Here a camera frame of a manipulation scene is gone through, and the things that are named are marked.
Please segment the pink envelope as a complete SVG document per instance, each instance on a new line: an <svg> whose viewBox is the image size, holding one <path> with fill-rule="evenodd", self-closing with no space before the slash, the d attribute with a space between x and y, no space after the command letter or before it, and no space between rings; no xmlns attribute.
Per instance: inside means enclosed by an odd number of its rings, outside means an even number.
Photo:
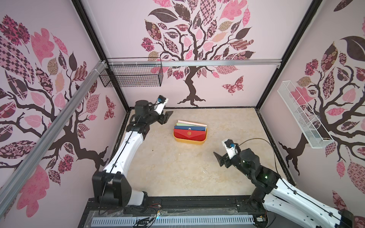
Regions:
<svg viewBox="0 0 365 228"><path fill-rule="evenodd" d="M189 121L183 121L183 120L178 120L178 123L180 123L180 124L190 124L190 125L207 127L207 125L206 124L203 124L203 123L195 123L195 122L189 122Z"/></svg>

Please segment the red envelope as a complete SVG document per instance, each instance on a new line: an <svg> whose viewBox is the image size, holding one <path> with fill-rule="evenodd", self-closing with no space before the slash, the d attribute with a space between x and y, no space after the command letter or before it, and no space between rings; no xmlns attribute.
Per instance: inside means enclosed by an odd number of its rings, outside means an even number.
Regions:
<svg viewBox="0 0 365 228"><path fill-rule="evenodd" d="M174 129L174 137L179 139L201 142L206 139L206 132Z"/></svg>

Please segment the mint green envelope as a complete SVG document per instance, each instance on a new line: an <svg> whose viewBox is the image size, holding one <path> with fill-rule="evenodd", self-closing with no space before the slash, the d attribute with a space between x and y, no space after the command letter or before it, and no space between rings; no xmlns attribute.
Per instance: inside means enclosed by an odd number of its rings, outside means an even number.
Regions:
<svg viewBox="0 0 365 228"><path fill-rule="evenodd" d="M193 125L193 124L186 124L186 123L177 123L176 126L198 126L198 125Z"/></svg>

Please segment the navy blue envelope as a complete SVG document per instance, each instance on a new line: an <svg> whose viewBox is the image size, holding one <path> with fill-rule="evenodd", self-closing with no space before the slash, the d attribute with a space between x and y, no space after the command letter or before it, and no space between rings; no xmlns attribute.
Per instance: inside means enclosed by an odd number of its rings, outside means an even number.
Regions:
<svg viewBox="0 0 365 228"><path fill-rule="evenodd" d="M192 131L206 131L206 127L203 126L179 126L176 125L174 129L178 130L192 130Z"/></svg>

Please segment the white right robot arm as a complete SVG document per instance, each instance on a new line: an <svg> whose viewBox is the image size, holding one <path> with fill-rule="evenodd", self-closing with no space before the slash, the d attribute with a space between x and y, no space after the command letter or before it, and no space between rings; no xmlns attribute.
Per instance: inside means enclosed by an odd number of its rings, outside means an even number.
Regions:
<svg viewBox="0 0 365 228"><path fill-rule="evenodd" d="M291 185L277 172L260 164L251 150L231 146L223 156L214 153L220 166L235 167L255 186L249 198L253 209L265 209L304 228L353 228L354 215L330 207Z"/></svg>

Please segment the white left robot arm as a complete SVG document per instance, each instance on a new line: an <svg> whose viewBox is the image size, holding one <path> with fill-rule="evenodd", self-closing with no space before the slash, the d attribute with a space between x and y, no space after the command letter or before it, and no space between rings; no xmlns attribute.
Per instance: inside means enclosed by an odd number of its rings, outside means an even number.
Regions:
<svg viewBox="0 0 365 228"><path fill-rule="evenodd" d="M127 180L131 162L145 140L150 125L167 123L172 111L163 112L168 98L159 96L155 103L139 100L135 104L135 114L126 126L125 137L116 154L101 172L92 177L94 197L98 203L115 206L142 206L147 193L133 190Z"/></svg>

